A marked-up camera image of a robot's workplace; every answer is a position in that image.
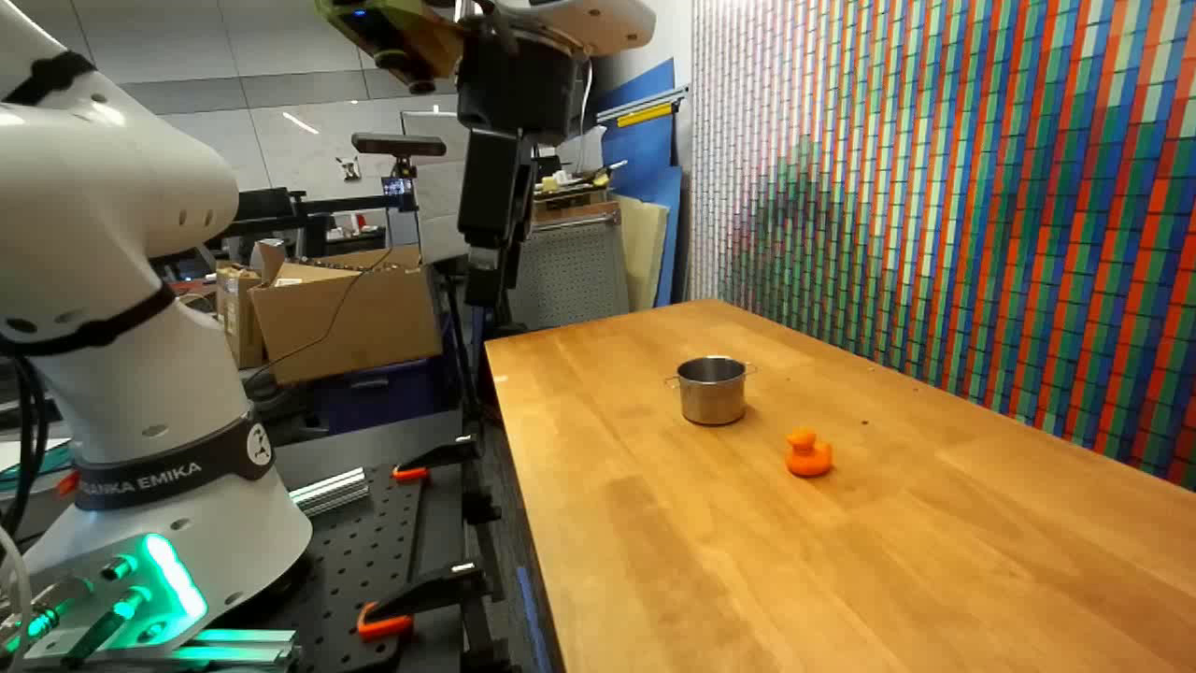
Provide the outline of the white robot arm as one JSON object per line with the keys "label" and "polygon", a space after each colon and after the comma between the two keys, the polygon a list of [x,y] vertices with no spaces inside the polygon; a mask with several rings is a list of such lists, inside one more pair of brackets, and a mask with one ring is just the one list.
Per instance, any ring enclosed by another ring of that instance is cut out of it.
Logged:
{"label": "white robot arm", "polygon": [[88,580],[75,659],[149,659],[306,550],[222,327],[156,263],[237,217],[237,172],[0,0],[0,336],[66,424],[70,504],[27,554]]}

